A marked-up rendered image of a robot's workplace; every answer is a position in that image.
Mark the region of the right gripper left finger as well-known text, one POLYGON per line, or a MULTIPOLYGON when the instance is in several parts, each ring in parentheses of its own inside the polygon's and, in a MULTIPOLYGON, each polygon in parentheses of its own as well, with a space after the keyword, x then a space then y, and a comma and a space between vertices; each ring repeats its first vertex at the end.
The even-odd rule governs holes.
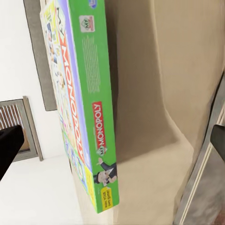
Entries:
POLYGON ((24 144, 21 125, 0 130, 0 181, 24 144))

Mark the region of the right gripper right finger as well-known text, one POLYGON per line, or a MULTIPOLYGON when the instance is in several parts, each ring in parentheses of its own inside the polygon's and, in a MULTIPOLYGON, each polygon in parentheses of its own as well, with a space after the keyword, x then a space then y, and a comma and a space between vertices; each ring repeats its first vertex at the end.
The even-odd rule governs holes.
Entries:
POLYGON ((225 127, 220 125, 214 125, 210 141, 225 162, 225 127))

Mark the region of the board game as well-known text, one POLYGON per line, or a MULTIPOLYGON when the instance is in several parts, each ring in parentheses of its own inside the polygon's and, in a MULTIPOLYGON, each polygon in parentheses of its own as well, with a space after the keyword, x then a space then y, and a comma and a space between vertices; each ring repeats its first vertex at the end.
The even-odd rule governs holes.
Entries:
POLYGON ((100 213, 120 203, 105 0, 49 0, 39 15, 65 152, 100 213))

